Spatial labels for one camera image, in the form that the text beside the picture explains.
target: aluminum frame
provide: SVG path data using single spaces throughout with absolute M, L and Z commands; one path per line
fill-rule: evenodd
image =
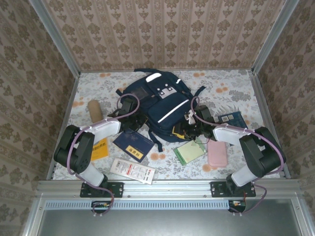
M 156 180 L 152 185 L 145 185 L 133 180 L 123 180 L 125 201 L 147 201 L 147 200 L 239 200 L 241 198 L 212 198 L 210 190 L 211 181 L 222 181 L 222 179 L 203 179 L 203 180 Z M 307 206 L 303 199 L 302 191 L 297 179 L 274 179 L 264 178 L 258 181 L 268 190 L 266 199 L 290 199 L 294 208 L 301 234 L 303 236 L 314 235 L 314 225 Z M 52 180 L 40 181 L 38 192 L 35 196 L 31 208 L 30 216 L 26 223 L 24 236 L 34 236 L 38 234 L 39 227 L 45 212 L 46 201 L 49 200 L 68 200 L 73 203 L 81 201 L 80 190 L 82 182 L 79 180 Z M 255 198 L 260 199 L 263 190 L 257 188 Z M 108 201 L 109 198 L 94 198 L 93 200 Z
M 298 3 L 299 0 L 287 0 L 283 4 L 281 11 L 264 42 L 264 45 L 260 49 L 258 56 L 252 65 L 254 74 L 258 74 L 262 68 Z
M 71 91 L 71 95 L 70 95 L 70 98 L 69 98 L 69 101 L 68 101 L 67 109 L 66 109 L 65 114 L 64 114 L 63 123 L 61 125 L 59 136 L 58 136 L 56 144 L 59 143 L 59 141 L 60 141 L 60 139 L 61 139 L 61 137 L 63 135 L 64 130 L 68 126 L 68 121 L 69 121 L 69 117 L 70 117 L 70 113 L 71 113 L 71 108 L 72 108 L 72 105 L 73 105 L 74 97 L 75 97 L 75 95 L 77 93 L 78 86 L 79 86 L 79 78 L 75 78 L 74 83 L 73 83 L 73 87 L 72 87 L 72 91 Z M 54 173 L 55 167 L 56 167 L 56 161 L 52 157 L 52 160 L 51 160 L 50 166 L 49 166 L 49 170 L 48 170 L 48 173 L 47 173 L 47 177 L 46 177 L 47 180 L 50 180 L 53 177 L 53 173 Z
M 79 65 L 75 61 L 71 51 L 64 42 L 61 36 L 62 34 L 58 31 L 44 3 L 42 2 L 42 0 L 30 0 L 30 3 L 33 6 L 34 10 L 36 11 L 37 15 L 39 16 L 41 22 L 45 26 L 46 30 L 48 31 L 50 37 L 54 41 L 56 47 L 58 48 L 58 51 L 62 55 L 65 63 L 68 65 L 73 76 L 75 78 L 79 77 L 80 75 Z
M 274 136 L 275 140 L 277 141 L 277 143 L 280 145 L 277 133 L 276 133 L 276 129 L 275 126 L 272 122 L 271 119 L 271 115 L 268 109 L 268 105 L 264 96 L 264 93 L 262 91 L 262 87 L 260 85 L 260 81 L 258 78 L 257 74 L 253 74 L 251 71 L 249 71 L 250 73 L 250 78 L 251 78 L 251 82 L 252 82 L 252 87 L 256 96 L 256 100 L 260 109 L 260 113 L 261 113 L 261 117 L 262 120 L 266 126 L 266 128 L 268 128 L 271 132 L 271 134 Z M 286 178 L 291 178 L 290 173 L 289 173 L 289 169 L 287 168 L 287 164 L 284 164 L 283 167 L 283 172 L 284 172 L 284 176 Z

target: wall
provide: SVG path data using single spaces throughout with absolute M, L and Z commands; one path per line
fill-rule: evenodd
M 81 71 L 250 68 L 284 0 L 44 0 Z
M 74 78 L 27 0 L 0 1 L 0 235 L 25 224 Z
M 293 178 L 315 216 L 315 1 L 301 0 L 259 72 Z

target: beige cylinder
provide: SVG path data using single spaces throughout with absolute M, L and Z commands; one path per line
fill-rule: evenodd
M 91 100 L 88 102 L 88 109 L 93 123 L 103 119 L 102 111 L 97 100 Z

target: floral fabric surface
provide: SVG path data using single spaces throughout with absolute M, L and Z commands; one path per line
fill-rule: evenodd
M 249 128 L 255 129 L 263 125 L 262 117 L 252 88 L 250 75 L 246 70 L 208 70 L 208 71 L 173 71 L 186 85 L 192 94 L 201 86 L 206 89 L 200 94 L 200 104 L 208 106 L 213 116 L 241 111 Z M 144 77 L 143 72 L 115 73 L 83 73 L 80 76 L 78 91 L 75 95 L 68 124 L 85 126 L 92 123 L 87 104 L 90 100 L 99 101 L 104 117 L 116 109 L 119 98 L 117 89 L 123 90 L 132 82 Z M 148 127 L 144 125 L 140 131 L 147 138 Z M 93 164 L 109 179 L 125 179 L 110 173 L 113 160 L 121 159 L 135 162 L 130 156 L 116 147 L 112 142 L 119 134 L 108 137 L 109 156 L 93 161 Z M 159 153 L 155 145 L 141 162 L 142 165 L 156 169 L 154 179 L 211 179 L 226 178 L 245 165 L 242 149 L 226 144 L 228 165 L 226 168 L 212 168 L 208 164 L 207 154 L 183 166 L 173 149 L 184 143 L 163 144 L 164 152 Z M 65 167 L 57 164 L 53 179 L 76 179 L 67 173 Z

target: blue booklet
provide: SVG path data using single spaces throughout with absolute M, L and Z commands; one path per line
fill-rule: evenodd
M 151 140 L 132 130 L 121 133 L 113 143 L 138 162 L 141 162 L 154 146 Z
M 223 121 L 224 123 L 228 123 L 229 125 L 248 129 L 241 112 L 232 112 L 229 114 L 218 116 L 218 118 L 219 121 Z

